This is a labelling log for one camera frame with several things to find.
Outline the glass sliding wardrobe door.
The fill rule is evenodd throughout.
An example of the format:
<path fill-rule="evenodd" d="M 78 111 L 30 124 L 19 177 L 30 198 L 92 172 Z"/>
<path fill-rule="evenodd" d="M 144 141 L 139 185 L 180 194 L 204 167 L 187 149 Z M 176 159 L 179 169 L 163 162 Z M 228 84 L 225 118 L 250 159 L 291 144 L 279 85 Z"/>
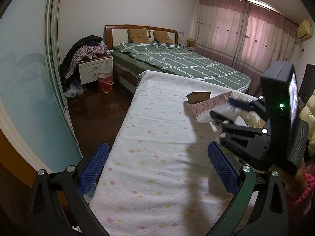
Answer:
<path fill-rule="evenodd" d="M 1 131 L 28 164 L 51 173 L 81 154 L 53 89 L 49 1 L 12 0 L 1 17 Z"/>

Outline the brown pillow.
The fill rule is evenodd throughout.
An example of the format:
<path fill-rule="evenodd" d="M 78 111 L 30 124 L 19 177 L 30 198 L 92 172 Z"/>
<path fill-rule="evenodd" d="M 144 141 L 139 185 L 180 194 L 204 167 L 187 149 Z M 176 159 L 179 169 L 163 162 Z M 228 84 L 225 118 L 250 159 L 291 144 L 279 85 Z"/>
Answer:
<path fill-rule="evenodd" d="M 131 43 L 149 43 L 146 28 L 131 28 L 127 32 Z"/>
<path fill-rule="evenodd" d="M 153 31 L 154 40 L 159 43 L 173 44 L 167 31 Z"/>

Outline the white dotted table sheet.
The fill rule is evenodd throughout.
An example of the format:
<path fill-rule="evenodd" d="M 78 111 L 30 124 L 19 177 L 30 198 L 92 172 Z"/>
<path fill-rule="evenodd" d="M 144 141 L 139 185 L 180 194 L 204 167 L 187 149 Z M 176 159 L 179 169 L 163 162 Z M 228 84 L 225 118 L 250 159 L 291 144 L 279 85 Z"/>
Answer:
<path fill-rule="evenodd" d="M 106 161 L 90 208 L 110 235 L 206 235 L 232 195 L 207 154 L 218 138 L 186 96 L 226 87 L 146 71 Z"/>

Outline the wall air conditioner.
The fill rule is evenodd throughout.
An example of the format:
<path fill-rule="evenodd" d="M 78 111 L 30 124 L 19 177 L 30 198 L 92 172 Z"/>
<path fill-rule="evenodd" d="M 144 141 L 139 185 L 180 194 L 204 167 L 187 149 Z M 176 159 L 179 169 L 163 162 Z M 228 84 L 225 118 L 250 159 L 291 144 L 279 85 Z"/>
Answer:
<path fill-rule="evenodd" d="M 297 28 L 297 39 L 300 42 L 306 41 L 313 35 L 312 24 L 308 20 L 303 20 Z"/>

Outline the pink strawberry carton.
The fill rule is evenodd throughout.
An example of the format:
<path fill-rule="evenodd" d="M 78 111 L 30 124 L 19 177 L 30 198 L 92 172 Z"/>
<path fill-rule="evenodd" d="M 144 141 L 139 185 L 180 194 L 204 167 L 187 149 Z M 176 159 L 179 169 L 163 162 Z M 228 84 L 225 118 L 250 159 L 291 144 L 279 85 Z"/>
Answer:
<path fill-rule="evenodd" d="M 196 118 L 199 116 L 201 113 L 211 110 L 215 107 L 218 107 L 219 105 L 224 105 L 227 104 L 228 98 L 232 96 L 232 92 L 226 92 L 223 94 L 216 95 L 214 97 L 211 97 L 207 101 L 203 101 L 197 104 L 190 104 L 191 105 L 191 110 L 193 116 Z"/>

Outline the pile of clothes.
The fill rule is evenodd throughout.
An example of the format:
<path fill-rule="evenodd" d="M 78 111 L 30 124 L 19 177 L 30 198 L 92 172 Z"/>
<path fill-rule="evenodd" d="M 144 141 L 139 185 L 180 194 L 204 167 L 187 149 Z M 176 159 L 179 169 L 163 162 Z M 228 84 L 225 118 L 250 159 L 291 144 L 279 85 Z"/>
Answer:
<path fill-rule="evenodd" d="M 87 55 L 106 55 L 107 45 L 103 38 L 89 35 L 78 40 L 68 51 L 59 69 L 62 84 L 71 78 L 79 62 Z"/>

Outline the pink window curtain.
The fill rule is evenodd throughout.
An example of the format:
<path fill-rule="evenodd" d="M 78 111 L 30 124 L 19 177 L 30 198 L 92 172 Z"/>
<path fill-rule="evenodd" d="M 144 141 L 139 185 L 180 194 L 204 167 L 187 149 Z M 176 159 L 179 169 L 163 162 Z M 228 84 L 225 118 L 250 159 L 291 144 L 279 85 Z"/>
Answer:
<path fill-rule="evenodd" d="M 246 0 L 199 0 L 195 50 L 211 60 L 262 74 L 275 61 L 290 61 L 297 24 Z"/>

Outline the tissue box on far nightstand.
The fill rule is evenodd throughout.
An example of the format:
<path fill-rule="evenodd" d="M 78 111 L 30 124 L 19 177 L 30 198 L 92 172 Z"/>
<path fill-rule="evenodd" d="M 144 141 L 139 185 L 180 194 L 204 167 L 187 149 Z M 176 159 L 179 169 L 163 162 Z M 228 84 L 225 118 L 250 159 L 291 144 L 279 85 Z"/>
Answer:
<path fill-rule="evenodd" d="M 187 47 L 195 47 L 195 39 L 193 39 L 193 38 L 188 38 L 188 39 L 187 39 L 186 46 L 187 46 Z"/>

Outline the white bedside nightstand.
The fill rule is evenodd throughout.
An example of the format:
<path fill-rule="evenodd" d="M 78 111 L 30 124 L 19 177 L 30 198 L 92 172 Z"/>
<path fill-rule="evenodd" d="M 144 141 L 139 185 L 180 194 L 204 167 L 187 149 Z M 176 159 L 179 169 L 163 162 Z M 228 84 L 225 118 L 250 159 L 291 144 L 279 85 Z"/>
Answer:
<path fill-rule="evenodd" d="M 96 81 L 99 74 L 113 74 L 113 56 L 106 55 L 91 61 L 81 61 L 78 66 L 81 84 L 88 84 Z"/>

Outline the wooden bed with green quilt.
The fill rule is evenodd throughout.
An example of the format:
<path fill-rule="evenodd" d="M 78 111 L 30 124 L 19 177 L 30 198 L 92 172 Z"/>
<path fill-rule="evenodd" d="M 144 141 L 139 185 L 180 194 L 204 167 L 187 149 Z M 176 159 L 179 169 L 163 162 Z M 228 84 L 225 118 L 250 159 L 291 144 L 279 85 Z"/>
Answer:
<path fill-rule="evenodd" d="M 149 43 L 131 43 L 128 29 L 146 28 Z M 153 31 L 167 31 L 173 44 L 154 40 Z M 114 75 L 127 87 L 136 86 L 144 71 L 184 76 L 247 93 L 251 79 L 220 62 L 210 60 L 178 43 L 178 31 L 140 25 L 106 25 L 104 41 L 113 50 Z"/>

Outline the red dotted garment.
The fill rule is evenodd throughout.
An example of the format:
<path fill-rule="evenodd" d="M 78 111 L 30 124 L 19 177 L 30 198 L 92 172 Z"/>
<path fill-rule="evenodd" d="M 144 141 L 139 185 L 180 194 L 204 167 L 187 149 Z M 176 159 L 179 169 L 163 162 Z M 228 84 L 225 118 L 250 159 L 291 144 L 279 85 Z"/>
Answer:
<path fill-rule="evenodd" d="M 307 215 L 314 205 L 314 171 L 307 173 L 302 161 L 295 177 L 285 175 L 285 194 L 289 217 L 301 219 Z"/>

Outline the small brown cardboard box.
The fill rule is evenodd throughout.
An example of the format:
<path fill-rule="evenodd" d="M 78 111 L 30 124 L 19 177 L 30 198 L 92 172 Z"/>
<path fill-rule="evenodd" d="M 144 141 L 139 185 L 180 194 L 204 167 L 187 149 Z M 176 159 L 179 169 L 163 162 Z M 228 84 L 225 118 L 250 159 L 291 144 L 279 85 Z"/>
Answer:
<path fill-rule="evenodd" d="M 186 95 L 189 104 L 197 104 L 211 98 L 211 92 L 192 92 Z"/>

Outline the right brown pillow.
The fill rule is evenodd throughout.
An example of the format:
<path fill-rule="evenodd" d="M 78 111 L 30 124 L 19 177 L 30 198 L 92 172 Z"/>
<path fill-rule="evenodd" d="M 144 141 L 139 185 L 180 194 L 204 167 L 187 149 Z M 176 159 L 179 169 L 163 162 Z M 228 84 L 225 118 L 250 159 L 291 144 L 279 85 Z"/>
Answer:
<path fill-rule="evenodd" d="M 167 31 L 153 31 L 154 40 L 159 43 L 173 44 Z"/>

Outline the left brown pillow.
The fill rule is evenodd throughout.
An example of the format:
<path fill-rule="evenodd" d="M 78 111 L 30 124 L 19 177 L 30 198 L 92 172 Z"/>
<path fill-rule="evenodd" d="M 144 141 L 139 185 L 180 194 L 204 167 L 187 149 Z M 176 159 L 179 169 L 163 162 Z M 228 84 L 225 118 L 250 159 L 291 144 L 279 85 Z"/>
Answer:
<path fill-rule="evenodd" d="M 131 28 L 127 32 L 131 43 L 149 43 L 146 28 Z"/>

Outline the plastic bags on floor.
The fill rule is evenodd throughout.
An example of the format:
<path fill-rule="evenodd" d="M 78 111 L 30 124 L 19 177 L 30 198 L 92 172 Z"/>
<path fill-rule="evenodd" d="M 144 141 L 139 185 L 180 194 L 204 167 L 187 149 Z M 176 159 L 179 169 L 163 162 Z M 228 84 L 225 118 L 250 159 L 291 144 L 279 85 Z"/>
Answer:
<path fill-rule="evenodd" d="M 75 98 L 76 96 L 80 96 L 84 93 L 84 87 L 82 85 L 76 86 L 71 84 L 66 92 L 64 92 L 66 98 Z"/>

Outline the red plastic bucket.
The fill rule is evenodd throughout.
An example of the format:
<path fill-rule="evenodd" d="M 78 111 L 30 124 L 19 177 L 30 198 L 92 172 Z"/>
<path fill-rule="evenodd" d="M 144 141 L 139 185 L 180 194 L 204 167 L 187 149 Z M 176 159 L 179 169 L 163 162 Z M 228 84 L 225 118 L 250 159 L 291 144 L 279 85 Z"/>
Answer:
<path fill-rule="evenodd" d="M 112 90 L 114 80 L 110 73 L 102 73 L 97 76 L 98 88 L 101 93 L 109 93 Z"/>

